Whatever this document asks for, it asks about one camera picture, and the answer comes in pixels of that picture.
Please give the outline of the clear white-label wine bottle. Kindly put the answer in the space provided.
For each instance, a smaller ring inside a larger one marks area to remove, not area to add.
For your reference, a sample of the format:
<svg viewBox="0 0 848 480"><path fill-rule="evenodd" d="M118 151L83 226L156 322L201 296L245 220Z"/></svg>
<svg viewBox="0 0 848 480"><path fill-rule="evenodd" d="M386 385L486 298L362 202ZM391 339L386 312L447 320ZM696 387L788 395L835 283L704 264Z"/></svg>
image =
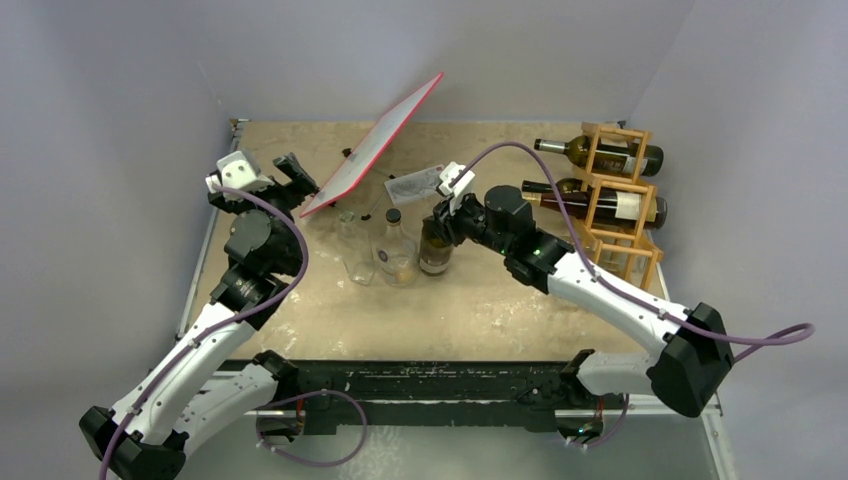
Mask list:
<svg viewBox="0 0 848 480"><path fill-rule="evenodd" d="M417 244L404 230L399 209L388 209L385 220L385 230L373 248L378 271L391 286L410 285L417 275Z"/></svg>

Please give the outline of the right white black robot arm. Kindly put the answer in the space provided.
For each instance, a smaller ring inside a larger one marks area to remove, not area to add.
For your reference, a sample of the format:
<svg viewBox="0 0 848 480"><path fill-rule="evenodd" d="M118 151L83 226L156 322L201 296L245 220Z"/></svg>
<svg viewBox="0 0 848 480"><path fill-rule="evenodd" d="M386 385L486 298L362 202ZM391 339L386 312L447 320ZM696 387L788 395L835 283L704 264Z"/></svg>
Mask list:
<svg viewBox="0 0 848 480"><path fill-rule="evenodd" d="M588 350L561 381L564 399L584 407L606 394L652 395L685 417L699 416L733 367L720 313L687 308L585 262L576 247L537 227L531 205L513 186L491 188L482 201L438 187L433 210L440 237L498 253L518 282L569 301L639 344L640 354Z"/></svg>

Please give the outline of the green wine bottle bottom row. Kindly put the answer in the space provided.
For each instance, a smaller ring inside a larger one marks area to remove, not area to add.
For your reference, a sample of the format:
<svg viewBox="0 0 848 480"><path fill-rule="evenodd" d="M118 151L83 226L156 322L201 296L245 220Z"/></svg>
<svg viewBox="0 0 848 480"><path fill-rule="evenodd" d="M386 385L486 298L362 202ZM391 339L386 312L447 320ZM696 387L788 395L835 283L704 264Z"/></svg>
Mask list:
<svg viewBox="0 0 848 480"><path fill-rule="evenodd" d="M446 243L437 235L433 216L422 220L419 245L419 267L429 276L438 276L446 272L454 246Z"/></svg>

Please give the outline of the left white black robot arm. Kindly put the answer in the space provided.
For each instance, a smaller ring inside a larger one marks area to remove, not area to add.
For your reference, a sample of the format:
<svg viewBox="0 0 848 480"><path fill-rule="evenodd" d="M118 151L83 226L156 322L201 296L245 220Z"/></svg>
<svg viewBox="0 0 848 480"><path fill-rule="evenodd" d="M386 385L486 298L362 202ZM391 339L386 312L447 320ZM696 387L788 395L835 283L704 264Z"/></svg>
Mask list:
<svg viewBox="0 0 848 480"><path fill-rule="evenodd" d="M234 217L224 247L228 268L165 358L113 406L93 406L80 419L101 463L99 478L174 479L201 445L248 411L267 403L284 409L297 399L294 367L272 352L201 390L306 273L308 250L292 211L319 188L294 154L273 164L288 183L262 174L242 150L207 176L209 203Z"/></svg>

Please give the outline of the red wine bottle gold cap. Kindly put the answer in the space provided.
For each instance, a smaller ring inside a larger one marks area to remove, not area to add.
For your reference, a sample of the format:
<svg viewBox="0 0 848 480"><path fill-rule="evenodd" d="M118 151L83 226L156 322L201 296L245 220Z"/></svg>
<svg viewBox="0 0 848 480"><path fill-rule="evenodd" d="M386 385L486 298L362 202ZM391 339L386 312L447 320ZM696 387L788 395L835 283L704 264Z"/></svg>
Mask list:
<svg viewBox="0 0 848 480"><path fill-rule="evenodd" d="M585 220L592 194L588 191L571 191L561 194L567 212L574 218ZM643 204L648 204L644 229L661 228L668 215L668 205L664 198L647 199L645 195L632 192L603 189L598 197L593 222L635 228L640 218Z"/></svg>

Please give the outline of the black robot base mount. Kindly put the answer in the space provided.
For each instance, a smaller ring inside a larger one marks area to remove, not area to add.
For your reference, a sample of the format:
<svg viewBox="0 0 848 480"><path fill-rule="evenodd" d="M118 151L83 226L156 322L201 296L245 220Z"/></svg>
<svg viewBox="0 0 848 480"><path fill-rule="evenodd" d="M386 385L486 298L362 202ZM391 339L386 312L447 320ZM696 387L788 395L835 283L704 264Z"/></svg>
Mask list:
<svg viewBox="0 0 848 480"><path fill-rule="evenodd" d="M582 387L570 361L296 360L257 358L282 377L271 387L288 421L307 435L340 426L518 427L580 440L600 436L622 395Z"/></svg>

